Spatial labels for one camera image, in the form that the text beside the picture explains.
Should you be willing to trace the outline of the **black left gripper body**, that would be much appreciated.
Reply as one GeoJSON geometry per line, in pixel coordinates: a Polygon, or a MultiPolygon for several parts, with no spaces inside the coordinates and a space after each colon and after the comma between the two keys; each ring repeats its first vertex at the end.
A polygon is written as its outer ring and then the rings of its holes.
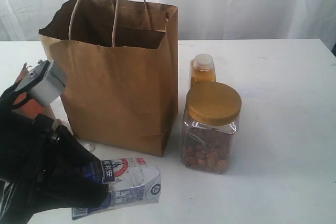
{"type": "Polygon", "coordinates": [[[1,223],[28,223],[39,212],[99,207],[107,188],[81,169],[99,162],[63,126],[38,115],[1,119],[1,223]]]}

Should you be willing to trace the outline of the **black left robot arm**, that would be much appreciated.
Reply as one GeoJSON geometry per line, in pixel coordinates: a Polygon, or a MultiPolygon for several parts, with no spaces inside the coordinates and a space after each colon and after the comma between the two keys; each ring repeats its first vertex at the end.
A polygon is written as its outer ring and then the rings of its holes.
{"type": "Polygon", "coordinates": [[[58,208],[99,207],[108,189],[82,171],[99,159],[56,120],[16,113],[14,90],[1,95],[1,223],[28,223],[58,208]]]}

